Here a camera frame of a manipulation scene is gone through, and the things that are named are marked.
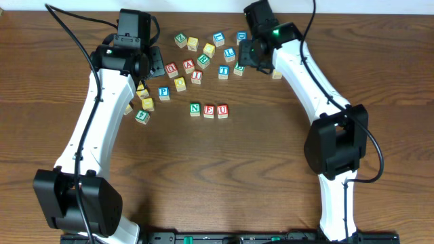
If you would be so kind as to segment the red I block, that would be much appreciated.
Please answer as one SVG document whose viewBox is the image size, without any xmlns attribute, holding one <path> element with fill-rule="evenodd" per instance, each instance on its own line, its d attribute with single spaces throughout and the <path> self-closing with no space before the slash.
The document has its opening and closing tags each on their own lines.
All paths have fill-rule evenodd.
<svg viewBox="0 0 434 244">
<path fill-rule="evenodd" d="M 200 71 L 200 70 L 194 70 L 191 73 L 191 82 L 194 83 L 194 84 L 201 85 L 202 76 L 203 76 L 203 72 L 202 71 Z"/>
</svg>

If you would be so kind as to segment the yellow C block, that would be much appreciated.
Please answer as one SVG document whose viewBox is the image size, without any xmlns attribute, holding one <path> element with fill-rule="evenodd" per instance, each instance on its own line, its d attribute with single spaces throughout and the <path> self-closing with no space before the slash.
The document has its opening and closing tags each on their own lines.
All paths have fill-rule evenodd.
<svg viewBox="0 0 434 244">
<path fill-rule="evenodd" d="M 142 99 L 142 108 L 145 111 L 154 111 L 155 110 L 155 103 L 152 98 L 145 98 Z"/>
</svg>

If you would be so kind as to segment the green R block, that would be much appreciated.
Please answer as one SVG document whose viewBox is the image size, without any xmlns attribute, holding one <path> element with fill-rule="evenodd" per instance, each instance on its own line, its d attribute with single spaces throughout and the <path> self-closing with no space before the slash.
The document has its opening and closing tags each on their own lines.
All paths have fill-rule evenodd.
<svg viewBox="0 0 434 244">
<path fill-rule="evenodd" d="M 210 65 L 210 57 L 207 56 L 206 54 L 201 54 L 197 58 L 197 63 L 198 63 L 200 68 L 205 69 Z"/>
</svg>

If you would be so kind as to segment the green N block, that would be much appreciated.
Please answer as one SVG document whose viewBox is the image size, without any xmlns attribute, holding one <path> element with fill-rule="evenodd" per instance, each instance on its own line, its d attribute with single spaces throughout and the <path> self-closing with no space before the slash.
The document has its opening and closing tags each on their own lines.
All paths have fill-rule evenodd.
<svg viewBox="0 0 434 244">
<path fill-rule="evenodd" d="M 189 112 L 192 117 L 199 117 L 201 115 L 201 105 L 200 103 L 190 103 Z"/>
</svg>

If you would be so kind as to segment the red E block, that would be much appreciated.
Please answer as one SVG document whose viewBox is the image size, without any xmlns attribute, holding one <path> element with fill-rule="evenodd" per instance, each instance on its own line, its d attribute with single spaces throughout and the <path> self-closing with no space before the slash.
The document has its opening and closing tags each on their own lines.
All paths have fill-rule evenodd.
<svg viewBox="0 0 434 244">
<path fill-rule="evenodd" d="M 214 105 L 205 105 L 203 107 L 203 116 L 205 118 L 213 119 L 215 116 L 216 107 Z"/>
</svg>

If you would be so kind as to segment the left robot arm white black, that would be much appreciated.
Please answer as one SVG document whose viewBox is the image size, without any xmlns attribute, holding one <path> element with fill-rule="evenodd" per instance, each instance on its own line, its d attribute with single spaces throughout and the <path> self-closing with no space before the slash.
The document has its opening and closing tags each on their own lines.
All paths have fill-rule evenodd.
<svg viewBox="0 0 434 244">
<path fill-rule="evenodd" d="M 74 132 L 51 170 L 33 189 L 50 228 L 83 243 L 138 243 L 140 227 L 123 214 L 109 184 L 111 155 L 124 112 L 140 82 L 164 75 L 158 47 L 100 45 L 91 54 L 90 84 Z"/>
</svg>

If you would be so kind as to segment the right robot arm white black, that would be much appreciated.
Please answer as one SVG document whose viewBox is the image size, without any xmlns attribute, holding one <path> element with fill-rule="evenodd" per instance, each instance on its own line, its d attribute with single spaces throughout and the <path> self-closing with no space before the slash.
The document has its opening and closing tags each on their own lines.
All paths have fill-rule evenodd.
<svg viewBox="0 0 434 244">
<path fill-rule="evenodd" d="M 319 227 L 327 240 L 346 241 L 357 231 L 353 189 L 366 154 L 368 112 L 333 88 L 293 23 L 265 20 L 249 28 L 252 38 L 241 41 L 239 63 L 280 72 L 301 102 L 311 124 L 304 156 L 320 184 Z"/>
</svg>

